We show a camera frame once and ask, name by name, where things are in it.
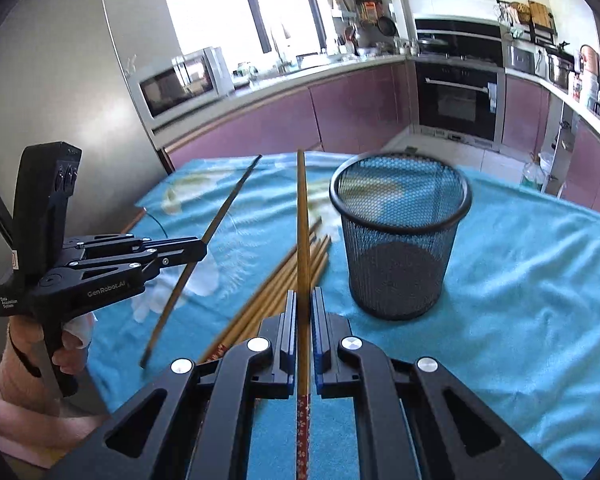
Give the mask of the pink left sleeve forearm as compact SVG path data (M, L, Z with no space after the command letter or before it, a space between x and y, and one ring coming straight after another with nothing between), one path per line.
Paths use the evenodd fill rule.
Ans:
M48 469L82 443L107 419L69 416L50 398L42 382L0 366L0 452Z

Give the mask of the left hand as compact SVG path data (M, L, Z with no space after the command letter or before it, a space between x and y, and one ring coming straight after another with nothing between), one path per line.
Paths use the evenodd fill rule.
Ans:
M50 358L68 375L76 376L84 370L88 357L88 347L97 323L93 312L73 318L62 328L61 347ZM8 338L10 348L24 369L34 378L41 378L36 349L44 346L43 329L33 318L15 315L9 318Z

